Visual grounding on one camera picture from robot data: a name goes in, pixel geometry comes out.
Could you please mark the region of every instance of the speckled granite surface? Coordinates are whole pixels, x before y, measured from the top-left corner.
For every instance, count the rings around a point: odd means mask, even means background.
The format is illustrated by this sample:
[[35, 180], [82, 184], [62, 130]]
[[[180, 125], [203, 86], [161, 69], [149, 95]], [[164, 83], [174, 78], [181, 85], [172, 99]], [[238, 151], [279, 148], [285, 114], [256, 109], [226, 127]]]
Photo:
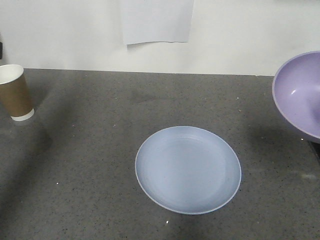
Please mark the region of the speckled granite surface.
[[[1, 240], [320, 239], [320, 165], [287, 130], [272, 77], [27, 69], [36, 115], [0, 106]], [[242, 182], [204, 215], [152, 202], [135, 176], [163, 128], [211, 131], [234, 149]]]

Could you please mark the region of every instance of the bowl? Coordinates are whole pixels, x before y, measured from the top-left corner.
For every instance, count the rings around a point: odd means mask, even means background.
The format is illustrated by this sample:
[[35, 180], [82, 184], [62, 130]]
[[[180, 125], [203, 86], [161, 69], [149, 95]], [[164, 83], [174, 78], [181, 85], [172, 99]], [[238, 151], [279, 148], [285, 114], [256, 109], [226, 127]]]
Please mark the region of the bowl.
[[272, 95], [291, 129], [303, 139], [320, 143], [320, 51], [284, 63], [274, 76]]
[[155, 203], [187, 215], [221, 208], [241, 182], [232, 148], [212, 132], [193, 126], [173, 126], [151, 135], [138, 150], [135, 174]]

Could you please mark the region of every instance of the white cup rim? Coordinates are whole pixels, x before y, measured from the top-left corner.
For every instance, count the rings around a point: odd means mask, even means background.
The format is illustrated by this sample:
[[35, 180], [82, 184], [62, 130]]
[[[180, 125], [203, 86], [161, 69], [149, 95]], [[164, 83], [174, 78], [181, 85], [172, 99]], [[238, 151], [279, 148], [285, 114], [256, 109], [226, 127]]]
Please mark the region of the white cup rim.
[[24, 73], [24, 68], [18, 64], [0, 66], [0, 85], [8, 84], [18, 79]]

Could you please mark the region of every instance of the purple bowl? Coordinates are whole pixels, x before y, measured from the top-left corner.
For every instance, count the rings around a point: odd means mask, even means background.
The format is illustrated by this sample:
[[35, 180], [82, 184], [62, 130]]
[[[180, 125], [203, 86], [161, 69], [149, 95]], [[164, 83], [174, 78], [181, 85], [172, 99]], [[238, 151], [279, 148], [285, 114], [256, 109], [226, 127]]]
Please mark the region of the purple bowl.
[[320, 143], [320, 51], [295, 56], [272, 83], [276, 107], [302, 138]]

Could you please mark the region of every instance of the bowl rim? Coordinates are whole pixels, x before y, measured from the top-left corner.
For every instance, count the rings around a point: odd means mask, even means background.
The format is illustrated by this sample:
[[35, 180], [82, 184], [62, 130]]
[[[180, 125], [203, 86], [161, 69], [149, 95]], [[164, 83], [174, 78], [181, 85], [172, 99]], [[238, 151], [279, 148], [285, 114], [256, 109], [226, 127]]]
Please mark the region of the bowl rim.
[[286, 117], [285, 113], [281, 110], [278, 102], [277, 102], [277, 98], [276, 98], [276, 93], [275, 93], [275, 85], [276, 85], [276, 81], [278, 78], [278, 75], [280, 74], [280, 72], [282, 71], [283, 68], [285, 68], [290, 62], [292, 62], [295, 59], [301, 58], [305, 55], [311, 55], [311, 54], [320, 54], [320, 50], [318, 51], [308, 51], [308, 52], [304, 52], [301, 53], [299, 55], [296, 55], [292, 58], [290, 58], [289, 60], [287, 60], [284, 64], [281, 65], [281, 67], [278, 69], [278, 71], [276, 72], [276, 74], [274, 75], [273, 81], [272, 81], [272, 97], [273, 97], [273, 101], [276, 105], [276, 108], [278, 109], [278, 111], [281, 113], [281, 115], [296, 129], [298, 129], [299, 131], [301, 131], [302, 133], [309, 135], [312, 138], [316, 138], [316, 139], [320, 139], [320, 135], [315, 135], [312, 134], [306, 130], [303, 130], [302, 128], [298, 127], [296, 124], [294, 124], [289, 118]]
[[[223, 141], [227, 146], [228, 148], [232, 151], [232, 153], [234, 154], [236, 160], [237, 160], [237, 165], [238, 165], [238, 169], [239, 169], [239, 180], [238, 180], [238, 183], [237, 183], [237, 186], [236, 188], [234, 189], [234, 192], [233, 194], [231, 195], [230, 198], [228, 198], [224, 203], [220, 204], [219, 206], [215, 207], [215, 208], [212, 208], [212, 209], [209, 209], [209, 210], [206, 210], [206, 211], [200, 211], [200, 212], [185, 212], [185, 211], [179, 211], [179, 210], [175, 210], [173, 208], [170, 208], [168, 206], [165, 206], [163, 205], [162, 203], [158, 202], [157, 200], [155, 200], [148, 192], [147, 190], [144, 188], [144, 186], [142, 185], [142, 183], [140, 182], [140, 179], [139, 179], [139, 175], [137, 173], [137, 161], [138, 161], [138, 155], [139, 155], [139, 152], [140, 150], [142, 149], [143, 145], [153, 136], [153, 135], [156, 135], [162, 131], [165, 131], [165, 130], [168, 130], [168, 129], [171, 129], [171, 128], [194, 128], [194, 129], [198, 129], [200, 131], [206, 131], [212, 135], [214, 135], [215, 137], [217, 137], [218, 139], [220, 139], [221, 141]], [[241, 165], [240, 165], [240, 161], [239, 161], [239, 158], [237, 156], [237, 154], [235, 153], [235, 151], [233, 150], [233, 148], [225, 141], [223, 140], [221, 137], [219, 137], [218, 135], [214, 134], [213, 132], [211, 131], [208, 131], [206, 129], [203, 129], [203, 128], [200, 128], [200, 127], [196, 127], [196, 126], [187, 126], [187, 125], [176, 125], [176, 126], [170, 126], [170, 127], [166, 127], [166, 128], [163, 128], [159, 131], [156, 131], [155, 133], [153, 133], [152, 135], [150, 135], [140, 146], [136, 156], [135, 156], [135, 164], [134, 164], [134, 169], [135, 169], [135, 176], [136, 176], [136, 179], [140, 185], [140, 187], [142, 188], [142, 190], [144, 191], [144, 193], [153, 201], [155, 202], [157, 205], [163, 207], [164, 209], [167, 209], [169, 211], [172, 211], [174, 213], [178, 213], [178, 214], [185, 214], [185, 215], [201, 215], [201, 214], [207, 214], [207, 213], [211, 213], [215, 210], [218, 210], [220, 208], [222, 208], [223, 206], [225, 206], [227, 203], [229, 203], [236, 195], [236, 193], [238, 192], [239, 190], [239, 187], [240, 187], [240, 184], [241, 184], [241, 180], [242, 180], [242, 169], [241, 169]]]

